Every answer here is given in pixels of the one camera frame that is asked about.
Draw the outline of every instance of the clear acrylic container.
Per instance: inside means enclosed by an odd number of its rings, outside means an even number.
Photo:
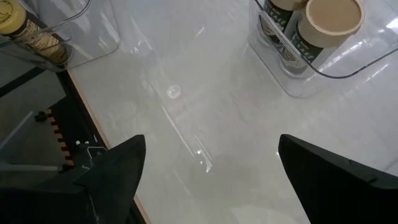
[[[264,11],[264,0],[250,0],[249,43],[287,94],[307,98],[337,80],[361,75],[362,71],[385,57],[396,57],[398,49],[398,2],[394,0],[362,0],[365,18],[357,33],[349,37],[317,66],[308,63],[289,39]],[[259,29],[261,16],[278,36],[283,46],[306,63],[307,69],[293,76],[284,69],[282,48]]]
[[[59,72],[73,68],[117,49],[120,43],[118,26],[110,0],[15,0],[45,24],[29,35],[18,38],[0,36],[0,52],[36,66]],[[54,63],[27,42],[57,36],[59,41],[47,44],[47,52],[66,51],[66,62]]]

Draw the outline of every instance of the black object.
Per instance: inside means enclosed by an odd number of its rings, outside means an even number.
[[[398,177],[283,134],[279,155],[314,223],[395,223]]]
[[[47,115],[44,113],[44,111],[39,111],[37,115],[35,116],[35,121],[43,123],[44,121],[47,120]]]
[[[0,189],[0,223],[127,223],[145,154],[135,136],[33,189]]]
[[[0,87],[0,98],[7,95],[12,90],[15,90],[16,88],[20,87],[21,85],[27,83],[29,80],[35,78],[36,76],[40,75],[44,71],[45,71],[45,69],[43,69],[43,68],[34,67],[34,68],[30,69],[29,71],[25,72],[24,74],[22,74],[21,76],[19,76],[18,78],[14,79],[13,81]]]
[[[78,149],[73,155],[73,161],[76,166],[84,164],[87,160],[105,154],[108,150],[101,146],[92,146],[90,143],[79,143]]]

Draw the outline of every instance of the clear plastic organizer bin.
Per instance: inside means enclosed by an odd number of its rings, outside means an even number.
[[[362,0],[364,20],[361,28],[348,37],[327,58],[314,65],[305,60],[273,19],[265,12],[264,0],[250,0],[248,41],[287,94],[306,98],[337,82],[361,75],[369,66],[386,57],[396,57],[398,49],[398,2]],[[275,44],[262,33],[260,17],[279,38]],[[292,75],[282,63],[286,48],[306,65],[299,75]]]
[[[107,55],[120,43],[109,0],[9,0],[0,2],[0,12],[0,52],[54,72]]]

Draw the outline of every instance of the floor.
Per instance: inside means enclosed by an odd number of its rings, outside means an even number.
[[[0,54],[0,86],[33,68],[17,58]],[[57,77],[52,72],[44,72],[29,80],[19,88],[0,98],[0,142],[24,119],[29,112],[43,111],[65,96]],[[48,122],[32,122],[21,146],[9,157],[0,157],[0,162],[59,166],[64,163],[63,154]],[[0,171],[0,186],[31,186],[46,173],[28,174]]]

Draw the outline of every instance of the marble countertop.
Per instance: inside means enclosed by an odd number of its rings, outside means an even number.
[[[249,0],[112,1],[119,48],[70,70],[111,146],[144,134],[152,223],[309,223],[277,155],[291,134],[386,170],[398,64],[288,96],[248,45]]]

